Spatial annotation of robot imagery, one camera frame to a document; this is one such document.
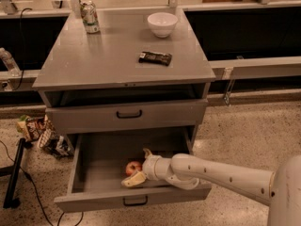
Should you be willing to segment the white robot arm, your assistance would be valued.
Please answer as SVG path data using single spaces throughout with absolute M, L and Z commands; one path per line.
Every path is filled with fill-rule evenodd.
M 301 226 L 301 156 L 291 157 L 277 170 L 239 167 L 177 153 L 170 158 L 144 150 L 138 163 L 121 182 L 134 187 L 147 180 L 164 180 L 191 190 L 201 179 L 243 195 L 269 207 L 267 226 Z

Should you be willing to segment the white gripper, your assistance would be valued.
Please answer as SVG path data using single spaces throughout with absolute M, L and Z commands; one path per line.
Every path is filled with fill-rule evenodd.
M 136 170 L 131 176 L 121 181 L 121 184 L 126 187 L 134 187 L 143 184 L 146 179 L 158 181 L 159 178 L 156 175 L 155 167 L 156 163 L 162 159 L 160 155 L 152 155 L 152 152 L 148 148 L 143 149 L 144 157 L 146 158 L 142 170 Z

